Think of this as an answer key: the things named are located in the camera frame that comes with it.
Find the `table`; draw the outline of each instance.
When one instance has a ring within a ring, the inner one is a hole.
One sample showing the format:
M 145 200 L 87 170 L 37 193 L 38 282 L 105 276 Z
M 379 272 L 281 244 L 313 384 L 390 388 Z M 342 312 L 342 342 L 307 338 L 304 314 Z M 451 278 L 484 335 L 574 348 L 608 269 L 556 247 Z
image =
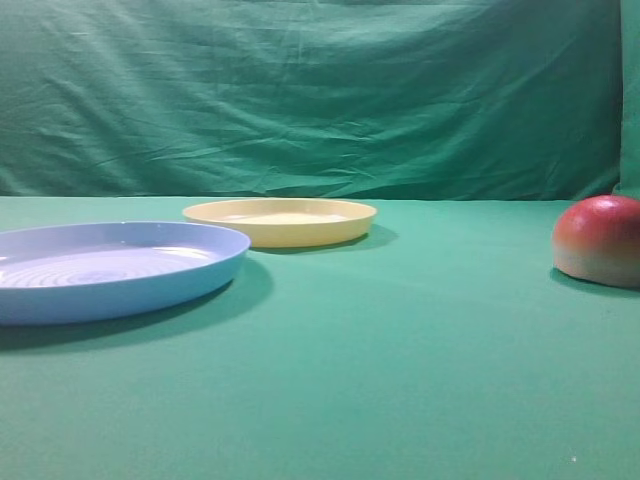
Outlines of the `table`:
M 203 198 L 0 198 L 0 229 Z M 568 202 L 366 201 L 162 312 L 0 329 L 2 480 L 636 479 L 640 294 L 552 270 Z

